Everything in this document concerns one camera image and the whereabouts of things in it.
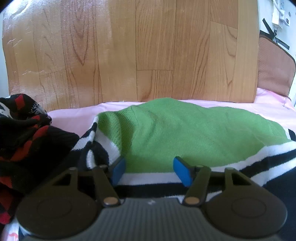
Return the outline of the navy green striped sweater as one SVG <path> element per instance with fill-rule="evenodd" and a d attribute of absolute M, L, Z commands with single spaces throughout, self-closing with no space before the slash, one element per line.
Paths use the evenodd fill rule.
<path fill-rule="evenodd" d="M 203 108 L 170 98 L 99 113 L 71 151 L 81 171 L 125 158 L 122 197 L 183 196 L 173 159 L 222 172 L 232 167 L 287 207 L 280 234 L 295 239 L 295 133 L 244 109 Z"/>

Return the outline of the black red patterned garment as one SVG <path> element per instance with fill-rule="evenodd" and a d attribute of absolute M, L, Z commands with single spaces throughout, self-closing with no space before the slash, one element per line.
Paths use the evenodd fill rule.
<path fill-rule="evenodd" d="M 1 225 L 26 195 L 75 166 L 70 152 L 79 136 L 51 123 L 28 95 L 1 98 Z"/>

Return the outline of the pink floral bed sheet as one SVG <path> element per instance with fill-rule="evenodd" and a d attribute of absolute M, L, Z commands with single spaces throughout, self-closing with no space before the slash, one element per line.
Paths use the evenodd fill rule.
<path fill-rule="evenodd" d="M 203 108 L 212 108 L 212 107 L 220 106 L 220 107 L 244 109 L 244 110 L 249 111 L 251 113 L 258 114 L 267 120 L 279 123 L 284 128 L 288 128 L 295 133 L 295 108 L 293 108 L 289 103 L 285 103 L 281 96 L 278 96 L 276 94 L 271 94 L 269 91 L 262 91 L 260 96 L 256 98 L 255 103 L 230 103 L 230 102 L 204 101 L 204 100 L 181 100 L 181 101 L 187 102 L 187 103 L 192 103 L 192 104 L 201 106 Z M 103 112 L 107 112 L 107 111 L 119 111 L 119 110 L 128 108 L 129 106 L 140 105 L 143 103 L 139 103 L 139 102 L 107 102 L 107 103 L 99 104 L 97 106 L 91 106 L 91 107 L 86 107 L 86 108 L 55 110 L 55 111 L 47 112 L 47 114 L 52 119 L 52 123 L 51 123 L 52 126 L 60 128 L 60 129 L 67 131 L 67 132 L 75 133 L 79 136 L 79 138 L 81 138 L 91 128 L 94 118 L 99 113 L 103 113 Z M 87 170 L 87 171 L 81 171 L 78 169 L 78 171 L 91 172 L 92 169 Z M 175 178 L 177 180 L 179 180 L 181 182 L 181 180 L 178 178 L 178 176 L 176 175 L 176 173 L 174 171 L 173 171 L 173 175 L 175 176 Z M 167 197 L 125 197 L 125 198 L 122 198 L 119 194 L 118 194 L 118 196 L 121 199 L 125 199 L 125 198 L 167 198 Z M 169 197 L 183 199 L 185 197 L 185 194 L 183 196 L 169 196 Z"/>

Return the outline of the wooden headboard panel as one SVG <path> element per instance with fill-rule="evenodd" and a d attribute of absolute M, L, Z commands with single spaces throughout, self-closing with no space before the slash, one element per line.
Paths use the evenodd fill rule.
<path fill-rule="evenodd" d="M 13 1 L 9 93 L 48 111 L 161 97 L 253 102 L 257 1 Z"/>

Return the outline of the brown cushion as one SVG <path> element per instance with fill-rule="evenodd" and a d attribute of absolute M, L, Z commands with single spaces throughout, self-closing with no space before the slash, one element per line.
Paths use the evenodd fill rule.
<path fill-rule="evenodd" d="M 295 77 L 295 60 L 268 34 L 260 32 L 258 51 L 259 88 L 287 97 Z"/>

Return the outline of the black tape cross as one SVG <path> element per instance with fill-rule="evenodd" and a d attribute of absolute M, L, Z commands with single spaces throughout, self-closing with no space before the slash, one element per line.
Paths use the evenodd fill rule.
<path fill-rule="evenodd" d="M 262 21 L 263 21 L 263 23 L 264 23 L 264 25 L 265 25 L 265 27 L 267 29 L 267 33 L 260 30 L 260 35 L 263 35 L 263 36 L 267 37 L 268 39 L 272 40 L 276 44 L 280 44 L 285 49 L 289 50 L 290 46 L 276 37 L 277 36 L 277 30 L 276 29 L 272 30 L 271 27 L 269 26 L 269 24 L 267 23 L 267 21 L 265 20 L 265 18 L 263 18 Z"/>

